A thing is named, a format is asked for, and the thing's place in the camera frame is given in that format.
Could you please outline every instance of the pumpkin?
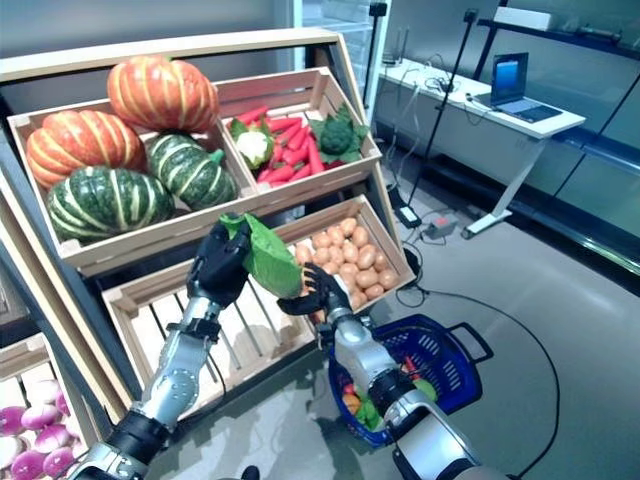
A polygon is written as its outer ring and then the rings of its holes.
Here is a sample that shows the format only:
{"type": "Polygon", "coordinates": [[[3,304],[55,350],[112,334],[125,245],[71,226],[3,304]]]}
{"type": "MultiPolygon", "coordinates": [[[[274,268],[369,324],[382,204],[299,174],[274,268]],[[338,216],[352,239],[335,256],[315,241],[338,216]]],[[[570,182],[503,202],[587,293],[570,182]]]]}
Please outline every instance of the pumpkin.
{"type": "Polygon", "coordinates": [[[204,133],[218,116],[215,87],[181,60],[133,57],[113,67],[107,91],[121,118],[150,130],[204,133]]]}
{"type": "Polygon", "coordinates": [[[149,171],[191,210],[234,200],[233,178],[221,166],[222,150],[213,153],[189,135],[159,135],[149,149],[149,171]]]}
{"type": "Polygon", "coordinates": [[[104,112],[65,110],[48,115],[27,140],[27,163],[46,189],[77,168],[140,169],[144,162],[140,138],[118,117],[104,112]]]}
{"type": "Polygon", "coordinates": [[[89,242],[169,218],[173,197],[155,178],[106,167],[75,170],[49,190],[47,208],[61,240],[89,242]]]}

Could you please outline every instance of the orange pumpkin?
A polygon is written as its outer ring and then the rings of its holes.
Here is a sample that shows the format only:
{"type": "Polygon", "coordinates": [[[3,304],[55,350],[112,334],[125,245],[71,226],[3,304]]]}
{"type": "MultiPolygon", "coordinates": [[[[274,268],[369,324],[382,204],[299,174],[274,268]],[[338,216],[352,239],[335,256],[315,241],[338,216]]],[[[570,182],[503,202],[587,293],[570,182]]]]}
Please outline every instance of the orange pumpkin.
{"type": "Polygon", "coordinates": [[[181,60],[133,57],[113,67],[107,91],[118,116],[150,130],[204,133],[218,117],[215,87],[181,60]]]}
{"type": "Polygon", "coordinates": [[[50,188],[87,166],[141,169],[145,155],[140,138],[115,115],[65,110],[47,116],[29,136],[27,162],[37,182],[50,188]]]}

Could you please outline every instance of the basket handle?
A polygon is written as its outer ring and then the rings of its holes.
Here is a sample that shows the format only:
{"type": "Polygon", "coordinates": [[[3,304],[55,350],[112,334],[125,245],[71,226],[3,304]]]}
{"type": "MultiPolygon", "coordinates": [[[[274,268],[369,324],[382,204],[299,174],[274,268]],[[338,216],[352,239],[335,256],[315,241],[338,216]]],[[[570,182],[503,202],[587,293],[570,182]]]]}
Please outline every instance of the basket handle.
{"type": "Polygon", "coordinates": [[[460,343],[460,346],[462,347],[464,352],[467,354],[467,357],[469,357],[474,364],[484,362],[485,360],[489,360],[490,358],[493,358],[493,350],[491,350],[491,347],[489,346],[487,341],[484,338],[482,338],[482,336],[480,336],[480,334],[476,331],[476,329],[473,328],[471,325],[469,325],[467,322],[462,322],[462,323],[459,323],[458,325],[454,325],[453,327],[447,328],[447,331],[455,337],[458,343],[460,343]],[[478,344],[482,347],[484,354],[480,355],[479,357],[473,358],[469,353],[469,350],[464,346],[464,344],[460,341],[460,339],[456,335],[453,335],[453,331],[458,329],[466,330],[466,332],[469,335],[471,335],[473,339],[476,342],[478,342],[478,344]]]}

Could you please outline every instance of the laptop screen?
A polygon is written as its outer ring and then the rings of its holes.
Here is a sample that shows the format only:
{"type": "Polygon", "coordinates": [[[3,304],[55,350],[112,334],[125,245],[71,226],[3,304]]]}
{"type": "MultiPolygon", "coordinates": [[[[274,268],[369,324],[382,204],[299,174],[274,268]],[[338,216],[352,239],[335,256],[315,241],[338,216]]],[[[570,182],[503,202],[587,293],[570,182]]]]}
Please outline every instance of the laptop screen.
{"type": "Polygon", "coordinates": [[[513,102],[524,97],[528,60],[528,53],[510,53],[494,57],[491,105],[513,102]]]}

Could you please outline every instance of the laptop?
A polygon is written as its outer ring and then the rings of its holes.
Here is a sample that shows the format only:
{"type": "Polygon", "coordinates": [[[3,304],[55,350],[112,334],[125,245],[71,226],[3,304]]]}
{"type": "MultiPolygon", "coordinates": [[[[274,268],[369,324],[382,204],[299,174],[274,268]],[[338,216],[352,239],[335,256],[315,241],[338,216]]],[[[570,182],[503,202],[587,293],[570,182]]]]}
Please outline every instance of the laptop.
{"type": "Polygon", "coordinates": [[[524,97],[528,53],[496,55],[493,59],[491,93],[478,95],[484,105],[529,123],[560,115],[562,111],[524,97]]]}

